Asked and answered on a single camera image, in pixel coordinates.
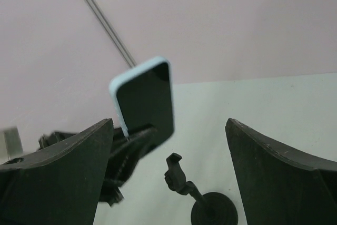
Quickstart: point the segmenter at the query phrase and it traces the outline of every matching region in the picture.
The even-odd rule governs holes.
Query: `black phone screen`
[[[157,129],[151,149],[173,134],[171,77],[167,63],[126,82],[120,86],[116,97],[129,133],[148,124]]]

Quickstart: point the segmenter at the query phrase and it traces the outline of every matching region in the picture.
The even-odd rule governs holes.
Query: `light blue phone case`
[[[128,81],[134,79],[135,77],[151,70],[152,68],[156,67],[157,65],[160,65],[162,63],[167,63],[168,64],[168,69],[170,72],[170,76],[171,76],[171,64],[170,62],[161,57],[161,56],[157,56],[155,58],[152,58],[151,60],[146,61],[145,63],[142,63],[138,66],[136,66],[135,68],[115,77],[114,79],[111,80],[110,84],[109,84],[109,93],[110,96],[114,102],[114,106],[117,112],[117,116],[118,119],[120,121],[121,124],[121,128],[123,130],[124,136],[128,137],[128,129],[127,126],[125,125],[125,121],[123,118],[123,114],[120,108],[120,105],[118,103],[117,100],[117,91],[118,89],[125,83],[127,83]],[[172,85],[171,85],[171,99],[172,99],[172,108],[173,108],[173,97],[172,97]]]

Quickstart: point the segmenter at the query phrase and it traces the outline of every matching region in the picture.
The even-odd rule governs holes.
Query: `smartphone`
[[[154,145],[174,132],[171,65],[157,56],[111,80],[109,93],[125,137],[145,125],[157,129]]]

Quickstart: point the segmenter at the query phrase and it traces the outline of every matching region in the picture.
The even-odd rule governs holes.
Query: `white wall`
[[[0,126],[34,151],[43,133],[116,119],[107,87],[127,65],[84,0],[0,3]]]
[[[335,0],[97,0],[138,62],[176,83],[337,71]]]

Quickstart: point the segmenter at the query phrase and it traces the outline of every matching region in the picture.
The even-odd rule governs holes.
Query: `suction cup mount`
[[[166,159],[169,168],[165,173],[165,181],[170,190],[181,195],[189,194],[195,199],[191,213],[192,225],[237,225],[238,216],[234,203],[218,192],[201,195],[193,182],[186,181],[179,164],[181,159],[176,153]]]

